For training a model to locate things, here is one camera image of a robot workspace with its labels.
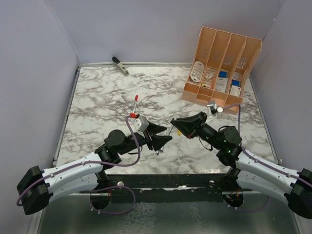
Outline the red-tipped white pen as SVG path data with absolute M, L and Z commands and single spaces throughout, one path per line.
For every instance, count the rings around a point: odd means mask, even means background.
M 135 104 L 134 104 L 134 108 L 133 108 L 133 113 L 136 112 L 136 108 L 137 108 L 137 101 L 138 101 L 138 95 L 135 96 Z

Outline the magenta-tipped white pen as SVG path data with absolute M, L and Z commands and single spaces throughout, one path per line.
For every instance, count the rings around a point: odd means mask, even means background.
M 171 131 L 172 131 L 172 129 L 173 129 L 173 125 L 171 125 L 171 127 L 167 130 L 167 132 L 166 132 L 166 135 L 167 136 L 169 136 L 170 135 L 170 133 L 171 133 Z

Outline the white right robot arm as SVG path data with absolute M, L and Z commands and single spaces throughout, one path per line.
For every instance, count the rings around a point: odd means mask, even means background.
M 242 138 L 235 126 L 215 130 L 208 124 L 207 115 L 200 112 L 191 117 L 171 120 L 185 137 L 198 137 L 218 152 L 219 161 L 233 173 L 224 178 L 225 187 L 238 187 L 274 197 L 284 202 L 297 215 L 312 217 L 312 172 L 289 169 L 256 156 L 242 147 Z

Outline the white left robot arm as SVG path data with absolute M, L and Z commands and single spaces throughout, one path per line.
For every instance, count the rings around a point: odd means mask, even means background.
M 108 134 L 103 145 L 81 159 L 43 170 L 39 166 L 30 168 L 17 185 L 16 205 L 23 207 L 26 215 L 31 215 L 66 195 L 123 188 L 119 183 L 113 184 L 105 171 L 123 167 L 120 156 L 133 150 L 137 150 L 139 156 L 144 145 L 151 151 L 161 149 L 172 140 L 171 136 L 159 135 L 165 130 L 166 127 L 150 122 L 142 133 L 132 132 L 129 136 L 116 129 Z

